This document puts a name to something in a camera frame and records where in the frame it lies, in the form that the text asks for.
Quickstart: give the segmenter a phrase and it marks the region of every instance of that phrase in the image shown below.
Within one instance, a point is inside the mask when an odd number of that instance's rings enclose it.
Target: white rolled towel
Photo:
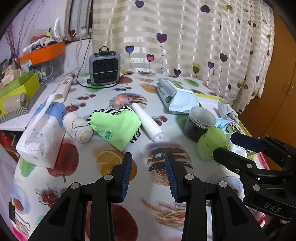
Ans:
[[[142,127],[153,141],[163,137],[162,129],[137,103],[133,103],[131,108],[137,114],[142,123]]]
[[[70,112],[64,116],[63,125],[67,134],[80,143],[88,142],[92,138],[92,128],[74,112]]]

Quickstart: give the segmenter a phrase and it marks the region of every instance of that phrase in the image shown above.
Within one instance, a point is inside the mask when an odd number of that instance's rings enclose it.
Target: blue tissue packaging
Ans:
[[[161,79],[157,92],[172,114],[188,114],[192,107],[199,106],[195,93],[179,81]]]

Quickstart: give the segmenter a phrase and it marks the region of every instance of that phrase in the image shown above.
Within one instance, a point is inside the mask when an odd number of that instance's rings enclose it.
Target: portable heater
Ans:
[[[119,80],[120,54],[114,51],[102,51],[89,57],[89,73],[92,85],[109,85]]]

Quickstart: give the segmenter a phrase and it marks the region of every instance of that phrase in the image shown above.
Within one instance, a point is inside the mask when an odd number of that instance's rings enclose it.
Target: red object on windowsill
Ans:
[[[9,135],[9,133],[6,133],[5,131],[0,131],[0,136],[4,142],[4,145],[6,147],[10,147],[10,145],[12,143],[12,136]]]

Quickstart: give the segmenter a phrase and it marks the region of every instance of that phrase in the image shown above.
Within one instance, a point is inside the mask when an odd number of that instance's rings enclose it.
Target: fruit print tablecloth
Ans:
[[[89,75],[78,77],[87,84]],[[133,98],[163,129],[164,138],[151,141],[140,129],[137,139],[123,152],[94,132],[93,138],[80,144],[67,134],[64,137],[55,169],[28,164],[20,158],[13,181],[11,201],[16,207],[13,230],[21,240],[27,240],[38,223],[61,194],[73,182],[82,185],[96,182],[120,164],[125,152],[133,155],[133,168],[127,197],[112,206],[116,241],[181,240],[185,204],[176,204],[171,196],[164,170],[164,154],[171,151],[189,173],[202,181],[217,183],[225,176],[237,176],[214,161],[198,158],[196,143],[187,139],[181,130],[186,115],[169,113],[157,94],[160,78],[183,82],[196,93],[215,95],[206,84],[196,79],[164,74],[134,73],[108,89],[87,89],[73,83],[65,101],[67,111],[75,111],[87,119],[95,109],[112,108],[114,98],[125,94]],[[90,206],[86,215],[86,240],[89,240]],[[208,238],[212,237],[211,212],[208,214]]]

